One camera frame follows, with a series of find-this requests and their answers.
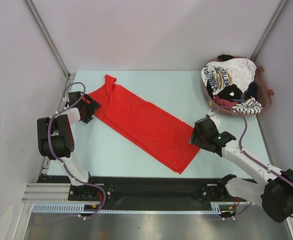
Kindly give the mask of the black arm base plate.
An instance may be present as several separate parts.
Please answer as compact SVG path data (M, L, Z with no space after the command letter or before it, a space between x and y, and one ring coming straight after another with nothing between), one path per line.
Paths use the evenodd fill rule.
M218 178L94 177L101 190L87 185L66 188L70 202L104 200L108 211L208 211L212 203L237 207L244 199L230 196Z

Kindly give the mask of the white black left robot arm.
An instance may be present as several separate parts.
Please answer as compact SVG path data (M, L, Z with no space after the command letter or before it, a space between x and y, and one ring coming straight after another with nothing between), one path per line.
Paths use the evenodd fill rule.
M103 199L102 190L94 184L91 174L80 164L75 150L72 125L77 122L88 124L101 105L88 94L75 91L66 98L66 105L52 117L37 120L37 143L39 153L59 162L70 180L68 200L92 201Z

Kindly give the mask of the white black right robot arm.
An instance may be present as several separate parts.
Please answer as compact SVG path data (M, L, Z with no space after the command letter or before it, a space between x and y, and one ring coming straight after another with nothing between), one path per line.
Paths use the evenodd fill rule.
M218 118L206 115L194 123L190 144L215 153L246 172L253 181L228 174L220 180L217 195L223 201L239 197L262 207L275 222L293 214L293 170L263 163L246 150L235 136L218 131Z

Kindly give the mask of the red tank top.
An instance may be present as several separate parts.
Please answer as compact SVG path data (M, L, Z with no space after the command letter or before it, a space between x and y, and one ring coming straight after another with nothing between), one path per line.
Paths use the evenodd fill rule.
M116 81L107 74L104 84L89 93L100 104L95 116L157 161L182 174L200 150L189 143L193 127Z

